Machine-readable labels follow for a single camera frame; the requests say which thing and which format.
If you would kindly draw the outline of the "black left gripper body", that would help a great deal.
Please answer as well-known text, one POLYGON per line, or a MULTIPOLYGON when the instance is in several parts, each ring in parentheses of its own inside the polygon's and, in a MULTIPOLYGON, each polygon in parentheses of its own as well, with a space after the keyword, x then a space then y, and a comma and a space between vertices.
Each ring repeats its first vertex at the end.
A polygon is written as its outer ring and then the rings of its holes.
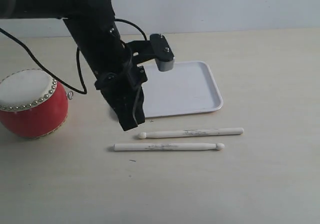
POLYGON ((144 92, 142 84, 148 78, 143 66, 129 65, 120 73, 96 73, 95 88, 113 109, 142 109, 144 92))

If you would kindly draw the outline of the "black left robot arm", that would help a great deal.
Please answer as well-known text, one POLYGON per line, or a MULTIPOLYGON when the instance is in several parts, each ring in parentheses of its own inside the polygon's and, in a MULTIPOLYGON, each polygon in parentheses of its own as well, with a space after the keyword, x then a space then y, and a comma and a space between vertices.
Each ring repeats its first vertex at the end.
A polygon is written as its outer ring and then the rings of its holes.
POLYGON ((134 61, 131 44, 116 26, 112 0, 0 0, 2 19, 60 19, 87 61, 99 90, 123 130, 145 121, 142 84, 147 76, 134 61))

